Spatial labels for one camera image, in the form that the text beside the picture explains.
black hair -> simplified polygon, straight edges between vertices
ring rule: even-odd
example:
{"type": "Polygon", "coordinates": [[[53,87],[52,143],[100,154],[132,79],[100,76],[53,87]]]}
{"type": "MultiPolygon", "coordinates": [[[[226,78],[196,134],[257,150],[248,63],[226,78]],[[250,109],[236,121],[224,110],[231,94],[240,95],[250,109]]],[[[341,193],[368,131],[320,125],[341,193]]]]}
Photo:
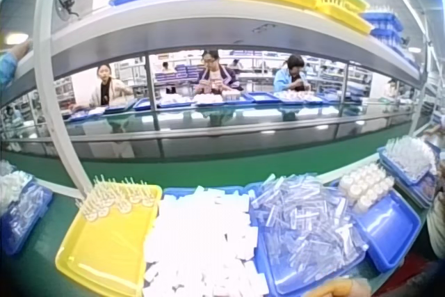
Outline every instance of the black hair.
{"type": "Polygon", "coordinates": [[[300,55],[290,55],[286,61],[287,67],[292,70],[294,67],[304,67],[305,61],[300,55]]]}
{"type": "Polygon", "coordinates": [[[209,54],[212,58],[214,59],[220,59],[220,54],[218,53],[218,50],[204,50],[204,52],[202,53],[202,57],[204,58],[204,56],[206,56],[207,54],[209,54]]]}
{"type": "Polygon", "coordinates": [[[99,70],[100,70],[100,68],[101,68],[102,66],[106,66],[106,67],[110,70],[110,74],[111,74],[111,66],[110,66],[110,64],[108,64],[108,63],[102,63],[102,64],[99,64],[99,65],[97,66],[97,74],[99,74],[99,70]]]}

shelf post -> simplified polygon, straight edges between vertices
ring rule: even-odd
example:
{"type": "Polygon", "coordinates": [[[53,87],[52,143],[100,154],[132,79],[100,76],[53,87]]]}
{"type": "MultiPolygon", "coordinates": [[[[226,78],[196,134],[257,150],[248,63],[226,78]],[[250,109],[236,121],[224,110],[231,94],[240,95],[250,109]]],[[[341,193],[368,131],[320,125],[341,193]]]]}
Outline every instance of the shelf post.
{"type": "Polygon", "coordinates": [[[72,146],[58,105],[51,62],[51,15],[54,0],[36,0],[34,11],[34,71],[42,102],[43,115],[57,153],[76,187],[83,196],[92,189],[81,162],[72,146]]]}
{"type": "Polygon", "coordinates": [[[348,77],[349,77],[349,62],[345,66],[345,74],[343,75],[343,85],[341,86],[341,97],[340,102],[345,103],[346,99],[346,89],[348,88],[348,77]]]}
{"type": "Polygon", "coordinates": [[[145,53],[145,75],[147,76],[147,89],[148,89],[148,100],[150,101],[150,106],[153,111],[157,110],[156,98],[154,96],[154,83],[152,77],[152,71],[150,69],[150,54],[145,53]]]}

blue shirt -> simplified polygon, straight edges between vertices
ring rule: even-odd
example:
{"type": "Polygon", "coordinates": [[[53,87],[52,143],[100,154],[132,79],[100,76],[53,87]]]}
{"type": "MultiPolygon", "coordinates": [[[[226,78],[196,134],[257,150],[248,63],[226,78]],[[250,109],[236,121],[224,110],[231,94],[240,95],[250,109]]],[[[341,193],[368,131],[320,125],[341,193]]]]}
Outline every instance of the blue shirt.
{"type": "MultiPolygon", "coordinates": [[[[309,85],[306,79],[306,74],[303,71],[300,71],[300,77],[303,81],[304,85],[309,85]]],[[[286,86],[292,83],[292,76],[289,74],[289,69],[283,68],[279,70],[275,78],[273,79],[273,90],[274,92],[280,92],[286,89],[286,86]]]]}
{"type": "Polygon", "coordinates": [[[17,59],[10,52],[0,58],[0,90],[3,90],[14,78],[17,59]]]}

ceiling lamp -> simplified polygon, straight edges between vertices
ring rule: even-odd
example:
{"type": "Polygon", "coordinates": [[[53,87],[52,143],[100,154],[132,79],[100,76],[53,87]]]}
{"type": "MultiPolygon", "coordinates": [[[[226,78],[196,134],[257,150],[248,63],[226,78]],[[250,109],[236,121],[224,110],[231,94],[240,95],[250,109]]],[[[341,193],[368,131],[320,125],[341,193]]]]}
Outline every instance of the ceiling lamp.
{"type": "Polygon", "coordinates": [[[422,49],[420,49],[420,48],[415,48],[415,47],[409,47],[409,48],[408,48],[408,51],[409,51],[409,52],[412,52],[413,54],[420,54],[421,51],[422,51],[422,49]]]}
{"type": "Polygon", "coordinates": [[[25,33],[9,33],[5,38],[7,45],[19,45],[28,40],[28,34],[25,33]]]}

metal shelf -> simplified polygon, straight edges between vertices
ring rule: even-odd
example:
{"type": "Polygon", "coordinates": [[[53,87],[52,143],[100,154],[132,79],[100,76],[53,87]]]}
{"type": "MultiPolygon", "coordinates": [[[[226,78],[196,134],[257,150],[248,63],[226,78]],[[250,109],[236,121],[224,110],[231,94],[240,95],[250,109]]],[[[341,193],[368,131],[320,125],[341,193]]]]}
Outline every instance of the metal shelf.
{"type": "MultiPolygon", "coordinates": [[[[234,46],[354,61],[421,87],[419,71],[375,38],[312,11],[259,0],[140,0],[86,17],[51,37],[55,79],[144,51],[234,46]]],[[[17,76],[2,94],[2,106],[35,88],[33,52],[19,63],[17,76]]]]}

